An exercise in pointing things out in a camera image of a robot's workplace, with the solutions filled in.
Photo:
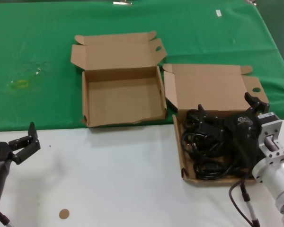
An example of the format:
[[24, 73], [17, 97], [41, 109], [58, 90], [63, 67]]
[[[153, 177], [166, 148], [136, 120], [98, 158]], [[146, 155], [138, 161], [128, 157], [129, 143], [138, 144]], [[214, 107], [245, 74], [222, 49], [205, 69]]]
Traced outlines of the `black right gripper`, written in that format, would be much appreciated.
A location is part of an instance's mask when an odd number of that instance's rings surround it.
[[245, 93], [245, 100], [250, 106], [246, 111], [235, 113], [226, 118], [208, 115], [199, 104], [199, 131], [212, 136], [223, 136], [224, 127], [226, 127], [236, 155], [245, 165], [254, 166], [259, 154], [259, 125], [256, 116], [258, 112], [268, 113], [269, 104], [262, 102], [249, 92]]

